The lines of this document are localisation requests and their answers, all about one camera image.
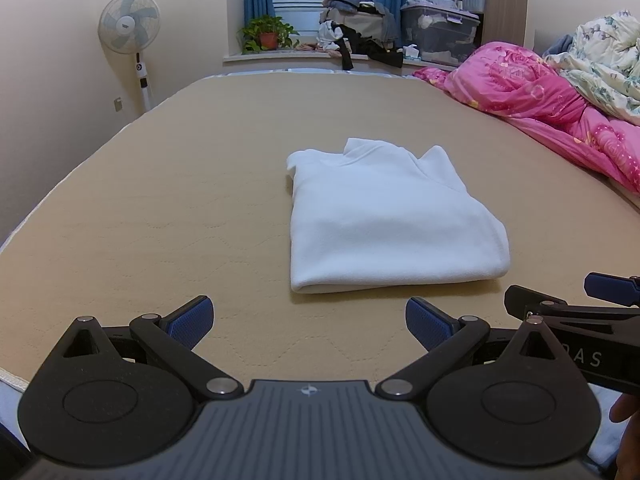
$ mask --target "gray ribbed plate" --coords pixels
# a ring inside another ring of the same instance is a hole
[[[174,446],[142,462],[78,470],[41,460],[29,480],[594,480],[580,463],[492,468],[444,446],[405,402],[364,381],[255,381],[246,396],[210,402]]]

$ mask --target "potted plant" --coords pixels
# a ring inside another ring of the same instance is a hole
[[[298,34],[289,23],[282,21],[280,16],[265,14],[260,18],[254,18],[240,31],[244,38],[243,52],[260,52],[261,50],[276,50],[292,48],[299,41],[293,43],[291,34]]]

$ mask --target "pink comforter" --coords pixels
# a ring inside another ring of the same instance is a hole
[[[489,43],[451,73],[423,68],[414,76],[502,117],[574,164],[640,192],[640,127],[605,117],[532,51]]]

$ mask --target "bed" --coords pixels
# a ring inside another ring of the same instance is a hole
[[[512,283],[581,303],[588,272],[638,273],[636,209],[509,124],[420,80],[306,72],[197,81],[56,186],[0,253],[0,366],[29,380],[77,316],[120,325],[207,294],[216,323],[195,351],[245,385],[376,381],[423,352],[404,325],[410,296],[513,327]],[[287,155],[348,137],[444,147],[508,231],[507,275],[293,293]]]

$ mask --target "electric fan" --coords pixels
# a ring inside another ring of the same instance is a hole
[[[136,55],[136,75],[140,80],[145,112],[152,107],[142,51],[156,38],[159,30],[160,12],[153,0],[111,0],[104,7],[98,24],[98,36],[108,49]]]

